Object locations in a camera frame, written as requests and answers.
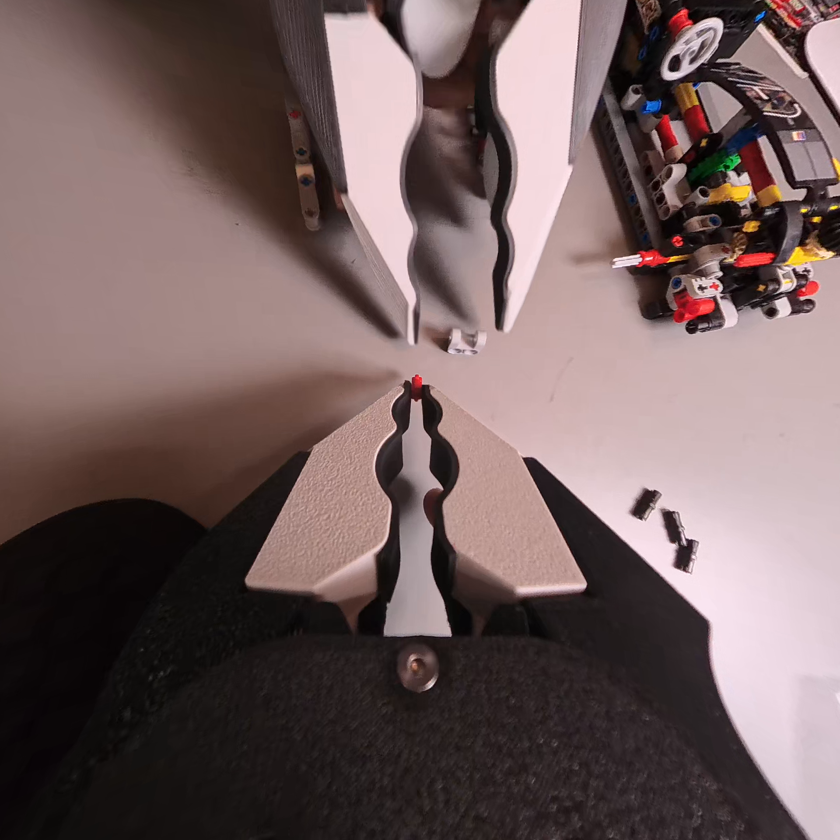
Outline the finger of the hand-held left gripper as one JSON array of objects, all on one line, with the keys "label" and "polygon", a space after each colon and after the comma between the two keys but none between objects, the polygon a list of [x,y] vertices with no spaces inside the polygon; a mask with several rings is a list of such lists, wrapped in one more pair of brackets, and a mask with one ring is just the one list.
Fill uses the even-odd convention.
[{"label": "finger of the hand-held left gripper", "polygon": [[529,293],[623,26],[624,1],[526,2],[482,82],[497,329]]},{"label": "finger of the hand-held left gripper", "polygon": [[417,222],[406,196],[406,166],[422,121],[418,69],[382,22],[377,2],[269,6],[287,77],[384,309],[416,345]]}]

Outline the thin grey lego beam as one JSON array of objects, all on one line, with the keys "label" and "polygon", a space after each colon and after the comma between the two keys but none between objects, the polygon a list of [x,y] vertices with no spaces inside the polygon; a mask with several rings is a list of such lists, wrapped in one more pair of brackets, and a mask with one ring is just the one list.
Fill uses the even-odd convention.
[{"label": "thin grey lego beam", "polygon": [[298,99],[286,95],[285,104],[301,214],[307,229],[317,231],[321,227],[321,208],[312,157],[312,135]]}]

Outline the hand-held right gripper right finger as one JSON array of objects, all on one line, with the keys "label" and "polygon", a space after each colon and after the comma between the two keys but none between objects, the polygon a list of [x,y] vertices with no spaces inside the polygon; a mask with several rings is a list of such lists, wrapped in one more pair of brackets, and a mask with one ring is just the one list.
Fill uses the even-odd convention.
[{"label": "hand-held right gripper right finger", "polygon": [[450,622],[579,595],[586,580],[519,452],[431,385],[423,387],[434,501],[432,568]]}]

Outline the lego car model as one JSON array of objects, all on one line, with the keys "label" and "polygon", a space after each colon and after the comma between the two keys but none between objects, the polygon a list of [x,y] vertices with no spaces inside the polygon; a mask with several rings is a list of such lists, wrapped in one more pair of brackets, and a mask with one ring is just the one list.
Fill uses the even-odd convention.
[{"label": "lego car model", "polygon": [[634,255],[658,277],[641,307],[689,335],[743,311],[811,313],[815,263],[838,257],[838,159],[788,90],[734,55],[765,2],[628,2],[594,130]]}]

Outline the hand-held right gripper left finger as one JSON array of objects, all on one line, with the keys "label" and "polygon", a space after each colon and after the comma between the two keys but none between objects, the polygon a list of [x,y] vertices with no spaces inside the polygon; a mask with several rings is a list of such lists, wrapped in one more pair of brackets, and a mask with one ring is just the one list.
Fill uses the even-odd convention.
[{"label": "hand-held right gripper left finger", "polygon": [[252,592],[337,606],[352,631],[382,631],[400,572],[393,484],[411,385],[383,395],[308,452],[246,577]]}]

